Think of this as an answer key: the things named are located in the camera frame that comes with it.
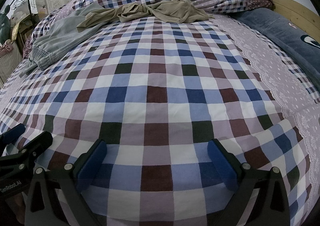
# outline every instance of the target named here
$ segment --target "plaid blanket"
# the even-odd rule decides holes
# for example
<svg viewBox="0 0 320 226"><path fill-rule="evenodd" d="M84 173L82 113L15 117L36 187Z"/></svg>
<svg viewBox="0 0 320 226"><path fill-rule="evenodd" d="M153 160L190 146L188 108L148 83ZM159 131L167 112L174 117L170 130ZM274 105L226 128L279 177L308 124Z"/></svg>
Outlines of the plaid blanket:
<svg viewBox="0 0 320 226"><path fill-rule="evenodd" d="M206 153L213 137L240 162L280 168L291 225L318 197L318 92L271 41L226 16L114 22L45 71L20 79L23 64L0 91L1 133L27 127L7 154L47 130L53 144L36 168L51 170L108 139L82 193L102 224L212 225L232 196Z"/></svg>

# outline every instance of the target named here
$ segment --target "green plush toy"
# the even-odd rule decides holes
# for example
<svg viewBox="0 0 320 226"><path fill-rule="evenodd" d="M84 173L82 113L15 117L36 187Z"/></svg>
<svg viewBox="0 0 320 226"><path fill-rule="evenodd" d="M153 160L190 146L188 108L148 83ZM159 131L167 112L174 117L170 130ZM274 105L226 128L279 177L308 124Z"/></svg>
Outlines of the green plush toy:
<svg viewBox="0 0 320 226"><path fill-rule="evenodd" d="M4 9L4 13L0 13L0 43L4 44L9 39L10 35L10 20L7 14L10 11L10 5L7 5Z"/></svg>

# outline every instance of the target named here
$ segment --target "wooden headboard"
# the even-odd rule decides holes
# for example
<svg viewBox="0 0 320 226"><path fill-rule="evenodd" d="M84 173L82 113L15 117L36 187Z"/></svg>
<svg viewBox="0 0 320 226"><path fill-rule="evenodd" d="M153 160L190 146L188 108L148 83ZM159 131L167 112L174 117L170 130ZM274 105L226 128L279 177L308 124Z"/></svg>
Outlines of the wooden headboard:
<svg viewBox="0 0 320 226"><path fill-rule="evenodd" d="M320 43L320 17L294 0L274 0L274 11Z"/></svg>

